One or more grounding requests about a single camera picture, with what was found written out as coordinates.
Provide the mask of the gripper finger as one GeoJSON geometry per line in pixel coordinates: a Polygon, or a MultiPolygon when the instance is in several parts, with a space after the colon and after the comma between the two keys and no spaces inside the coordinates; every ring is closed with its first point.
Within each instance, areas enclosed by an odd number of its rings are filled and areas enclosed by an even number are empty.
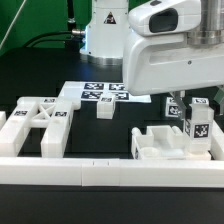
{"type": "Polygon", "coordinates": [[[219,106],[219,114],[224,114],[224,86],[219,86],[218,91],[214,97],[215,102],[219,106]]]}

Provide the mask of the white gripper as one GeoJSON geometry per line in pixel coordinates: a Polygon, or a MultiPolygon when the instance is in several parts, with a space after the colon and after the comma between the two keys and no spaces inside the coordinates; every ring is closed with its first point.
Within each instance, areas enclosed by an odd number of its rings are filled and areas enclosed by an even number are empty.
{"type": "Polygon", "coordinates": [[[183,90],[224,84],[224,0],[149,0],[128,21],[122,75],[131,94],[171,92],[184,120],[183,90]]]}

